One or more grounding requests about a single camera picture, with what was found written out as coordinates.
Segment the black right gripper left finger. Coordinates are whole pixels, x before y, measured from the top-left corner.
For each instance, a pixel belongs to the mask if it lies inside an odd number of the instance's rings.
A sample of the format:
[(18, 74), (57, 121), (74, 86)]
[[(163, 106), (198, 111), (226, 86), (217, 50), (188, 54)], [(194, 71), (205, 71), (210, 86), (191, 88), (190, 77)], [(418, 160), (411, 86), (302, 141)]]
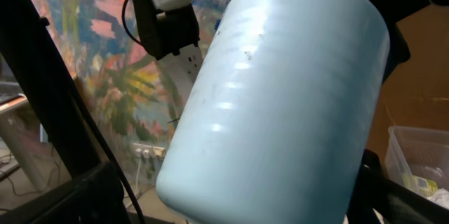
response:
[(103, 163), (1, 215), (1, 224), (130, 223), (114, 166)]

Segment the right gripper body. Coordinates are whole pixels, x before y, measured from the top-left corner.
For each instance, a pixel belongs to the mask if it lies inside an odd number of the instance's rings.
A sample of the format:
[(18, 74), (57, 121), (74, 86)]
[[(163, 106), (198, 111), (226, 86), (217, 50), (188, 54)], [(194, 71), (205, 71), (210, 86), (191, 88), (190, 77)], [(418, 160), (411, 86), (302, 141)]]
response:
[(1, 54), (69, 174), (98, 177), (105, 165), (74, 101), (72, 78), (31, 0), (1, 0)]

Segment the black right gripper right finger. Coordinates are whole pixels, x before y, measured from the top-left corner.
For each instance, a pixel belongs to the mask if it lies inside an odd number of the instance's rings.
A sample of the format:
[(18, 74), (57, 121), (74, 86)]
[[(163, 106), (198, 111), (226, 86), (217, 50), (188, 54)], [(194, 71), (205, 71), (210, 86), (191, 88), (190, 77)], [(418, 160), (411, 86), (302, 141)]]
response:
[(385, 178), (380, 159), (364, 150), (346, 217), (349, 224), (447, 223), (448, 210)]

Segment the light blue cup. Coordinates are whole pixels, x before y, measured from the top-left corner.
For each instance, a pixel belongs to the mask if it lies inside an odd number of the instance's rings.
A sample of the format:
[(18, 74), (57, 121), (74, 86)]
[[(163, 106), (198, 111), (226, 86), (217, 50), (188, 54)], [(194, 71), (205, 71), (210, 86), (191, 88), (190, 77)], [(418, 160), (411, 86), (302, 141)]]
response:
[(341, 223), (388, 54), (369, 0), (231, 0), (160, 200), (193, 223)]

